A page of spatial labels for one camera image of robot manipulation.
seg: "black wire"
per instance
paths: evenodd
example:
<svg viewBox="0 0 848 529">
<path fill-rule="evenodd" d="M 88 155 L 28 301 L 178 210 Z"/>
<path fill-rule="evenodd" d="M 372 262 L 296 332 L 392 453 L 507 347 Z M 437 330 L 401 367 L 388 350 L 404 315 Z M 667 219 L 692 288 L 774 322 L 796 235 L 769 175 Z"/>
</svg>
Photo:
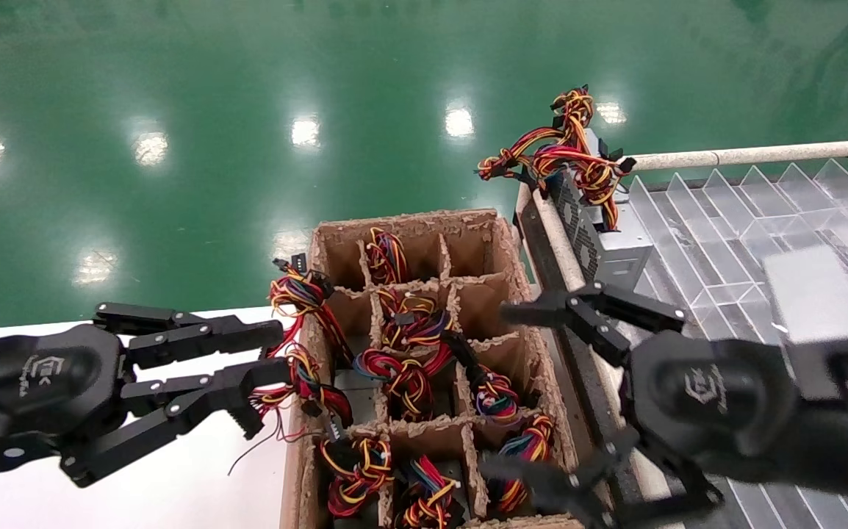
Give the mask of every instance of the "black wire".
<svg viewBox="0 0 848 529">
<path fill-rule="evenodd" d="M 233 469 L 235 469 L 235 465 L 237 465 L 238 462 L 240 460 L 242 460 L 242 458 L 245 458 L 246 455 L 250 454 L 250 452 L 252 452 L 253 449 L 258 448 L 260 445 L 263 445 L 263 442 L 269 441 L 269 439 L 274 439 L 274 436 L 276 436 L 277 432 L 279 432 L 279 431 L 280 431 L 280 418 L 277 418 L 277 425 L 274 426 L 273 432 L 270 433 L 269 436 L 266 436 L 264 439 L 260 439 L 260 441 L 256 442 L 254 446 L 252 446 L 251 448 L 248 448 L 247 450 L 245 450 L 245 452 L 242 455 L 238 456 L 238 458 L 235 459 L 234 463 L 231 463 L 231 468 L 229 469 L 229 477 L 231 476 L 231 471 L 233 471 Z"/>
</svg>

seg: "logo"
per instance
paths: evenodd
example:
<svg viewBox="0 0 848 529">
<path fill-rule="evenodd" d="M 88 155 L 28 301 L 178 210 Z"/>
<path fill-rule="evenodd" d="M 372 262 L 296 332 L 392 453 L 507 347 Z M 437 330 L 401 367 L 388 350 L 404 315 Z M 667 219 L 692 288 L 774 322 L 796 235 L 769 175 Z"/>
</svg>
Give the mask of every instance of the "logo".
<svg viewBox="0 0 848 529">
<path fill-rule="evenodd" d="M 686 395 L 702 404 L 717 400 L 717 408 L 722 415 L 727 414 L 727 389 L 717 364 L 712 364 L 710 373 L 703 369 L 692 368 L 691 374 L 686 374 Z"/>
<path fill-rule="evenodd" d="M 24 397 L 29 394 L 29 386 L 51 386 L 52 376 L 61 375 L 65 359 L 58 357 L 45 357 L 39 359 L 38 355 L 30 355 L 22 366 L 22 373 L 18 376 L 18 396 Z"/>
</svg>

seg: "bundled wires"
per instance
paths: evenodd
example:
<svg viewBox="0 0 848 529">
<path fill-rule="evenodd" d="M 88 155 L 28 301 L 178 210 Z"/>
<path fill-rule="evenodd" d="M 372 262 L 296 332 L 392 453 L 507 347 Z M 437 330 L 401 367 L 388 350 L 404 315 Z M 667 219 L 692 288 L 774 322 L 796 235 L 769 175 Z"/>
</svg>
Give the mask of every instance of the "bundled wires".
<svg viewBox="0 0 848 529">
<path fill-rule="evenodd" d="M 452 515 L 450 493 L 461 485 L 460 482 L 441 475 L 427 456 L 411 461 L 407 478 L 411 505 L 398 518 L 400 526 L 445 529 Z"/>
<path fill-rule="evenodd" d="M 501 456 L 515 456 L 525 461 L 547 461 L 551 455 L 551 433 L 554 426 L 551 419 L 539 414 L 532 418 L 518 436 L 509 439 L 502 449 Z M 525 502 L 528 493 L 519 480 L 490 480 L 488 482 L 490 501 L 503 513 L 514 511 Z"/>
<path fill-rule="evenodd" d="M 279 412 L 280 405 L 290 395 L 297 395 L 300 399 L 304 399 L 306 401 L 304 409 L 317 409 L 319 412 L 325 409 L 339 417 L 344 426 L 353 424 L 353 409 L 349 399 L 340 389 L 320 382 L 319 367 L 303 345 L 291 342 L 284 356 L 287 359 L 287 365 L 290 366 L 290 384 L 276 388 L 257 388 L 248 398 L 251 406 L 259 412 L 262 419 L 271 411 L 277 413 L 281 439 L 292 441 L 283 434 Z"/>
<path fill-rule="evenodd" d="M 381 439 L 354 439 L 348 449 L 343 443 L 324 439 L 320 455 L 334 473 L 327 508 L 336 518 L 351 518 L 392 481 L 391 450 Z"/>
<path fill-rule="evenodd" d="M 546 190 L 546 181 L 556 172 L 567 168 L 576 187 L 584 194 L 590 204 L 599 205 L 603 211 L 603 224 L 608 231 L 616 230 L 618 212 L 613 192 L 619 179 L 633 167 L 633 160 L 618 163 L 622 150 L 606 154 L 598 146 L 598 152 L 591 150 L 586 143 L 585 129 L 594 115 L 593 97 L 588 88 L 579 87 L 568 90 L 556 97 L 551 104 L 555 118 L 551 127 L 539 127 L 522 135 L 511 148 L 499 151 L 477 167 L 482 180 L 501 176 L 503 178 L 521 178 L 515 167 L 524 168 L 529 177 L 542 190 Z M 551 140 L 529 154 L 528 149 L 539 141 Z"/>
<path fill-rule="evenodd" d="M 482 375 L 470 381 L 473 389 L 474 405 L 478 414 L 493 422 L 510 425 L 519 418 L 519 395 L 512 391 L 512 382 L 508 376 L 492 372 L 480 365 Z"/>
<path fill-rule="evenodd" d="M 405 292 L 381 289 L 384 327 L 381 341 L 388 348 L 407 351 L 415 345 L 437 345 L 440 334 L 450 329 L 450 312 L 437 306 L 434 299 Z"/>
<path fill-rule="evenodd" d="M 480 415 L 501 425 L 509 425 L 519 418 L 519 395 L 512 389 L 508 376 L 499 375 L 483 364 L 458 332 L 447 331 L 441 336 L 443 345 L 460 365 L 464 366 L 474 405 Z"/>
<path fill-rule="evenodd" d="M 366 254 L 368 270 L 375 284 L 403 284 L 408 281 L 408 262 L 404 259 L 404 246 L 397 235 L 372 228 Z"/>
<path fill-rule="evenodd" d="M 273 351 L 265 351 L 264 356 L 267 358 L 275 356 L 277 352 L 293 340 L 296 332 L 300 331 L 300 327 L 303 327 L 303 318 L 307 314 L 313 314 L 320 322 L 323 334 L 333 345 L 334 350 L 339 351 L 347 364 L 351 364 L 353 353 L 349 349 L 342 328 L 336 321 L 336 316 L 333 315 L 332 309 L 326 303 L 326 299 L 330 298 L 334 291 L 329 278 L 316 270 L 310 270 L 306 275 L 300 274 L 296 268 L 286 261 L 276 259 L 273 262 L 286 275 L 279 280 L 270 282 L 270 305 L 273 306 L 274 311 L 287 317 L 296 318 L 296 321 L 285 332 L 282 344 L 274 348 Z M 283 305 L 293 305 L 296 312 L 289 314 L 282 308 Z"/>
<path fill-rule="evenodd" d="M 381 381 L 391 409 L 398 418 L 418 422 L 434 415 L 431 379 L 450 364 L 450 349 L 441 346 L 424 364 L 417 359 L 396 359 L 378 349 L 366 349 L 356 357 L 353 368 L 363 376 Z"/>
</svg>

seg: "green epoxy floor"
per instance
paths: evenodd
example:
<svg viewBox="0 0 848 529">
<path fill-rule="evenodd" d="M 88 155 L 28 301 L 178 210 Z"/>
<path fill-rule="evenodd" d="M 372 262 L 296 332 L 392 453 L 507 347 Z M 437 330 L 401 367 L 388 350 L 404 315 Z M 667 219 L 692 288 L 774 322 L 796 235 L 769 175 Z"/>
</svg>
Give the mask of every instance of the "green epoxy floor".
<svg viewBox="0 0 848 529">
<path fill-rule="evenodd" d="M 262 305 L 321 220 L 509 215 L 475 164 L 585 83 L 629 154 L 848 140 L 848 2 L 0 1 L 0 325 Z"/>
</svg>

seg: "robotic arm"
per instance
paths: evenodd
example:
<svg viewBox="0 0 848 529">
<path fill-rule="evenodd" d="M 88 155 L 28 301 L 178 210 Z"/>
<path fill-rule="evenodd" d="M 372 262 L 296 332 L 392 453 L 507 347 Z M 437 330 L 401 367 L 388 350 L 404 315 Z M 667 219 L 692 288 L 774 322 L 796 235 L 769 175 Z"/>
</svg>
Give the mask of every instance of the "robotic arm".
<svg viewBox="0 0 848 529">
<path fill-rule="evenodd" d="M 135 338 L 124 346 L 116 334 Z M 0 472 L 60 456 L 77 486 L 89 486 L 190 432 L 225 409 L 252 439 L 262 420 L 253 389 L 289 383 L 285 359 L 223 368 L 211 375 L 136 381 L 152 368 L 215 352 L 275 348 L 279 321 L 102 303 L 94 325 L 50 336 L 0 338 Z M 137 420 L 124 425 L 128 414 Z"/>
<path fill-rule="evenodd" d="M 523 479 L 539 508 L 605 529 L 711 512 L 722 495 L 704 473 L 848 495 L 848 278 L 828 248 L 779 255 L 765 268 L 784 346 L 686 338 L 682 309 L 600 282 L 505 307 L 514 323 L 564 325 L 622 368 L 626 426 L 571 473 L 507 458 L 485 460 L 481 472 Z M 603 316 L 655 335 L 631 348 Z M 685 492 L 612 509 L 601 502 L 594 486 L 633 450 Z"/>
</svg>

